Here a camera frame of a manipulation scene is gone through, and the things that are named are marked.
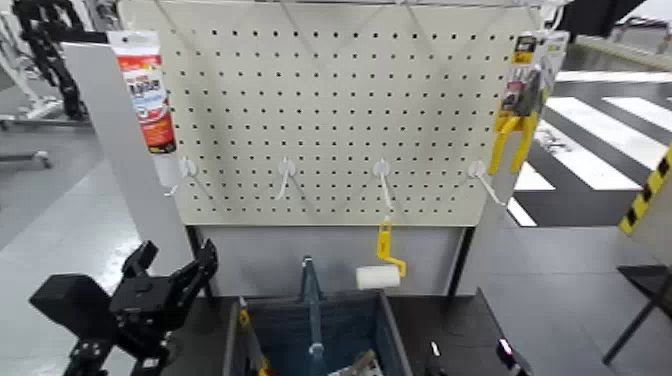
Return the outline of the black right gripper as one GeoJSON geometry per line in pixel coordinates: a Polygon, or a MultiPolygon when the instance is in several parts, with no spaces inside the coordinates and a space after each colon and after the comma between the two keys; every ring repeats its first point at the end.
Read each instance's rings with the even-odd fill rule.
{"type": "Polygon", "coordinates": [[[500,362],[508,370],[510,376],[533,375],[529,362],[505,338],[498,340],[496,354],[500,362]]]}

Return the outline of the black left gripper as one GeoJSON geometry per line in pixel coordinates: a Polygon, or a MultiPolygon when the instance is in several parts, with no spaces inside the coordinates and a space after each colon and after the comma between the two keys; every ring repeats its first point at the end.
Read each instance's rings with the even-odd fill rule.
{"type": "Polygon", "coordinates": [[[121,347],[160,347],[170,331],[168,315],[173,305],[190,307],[218,269],[217,248],[207,239],[195,259],[170,277],[146,277],[158,251],[152,241],[144,241],[122,265],[124,278],[109,306],[121,347]]]}

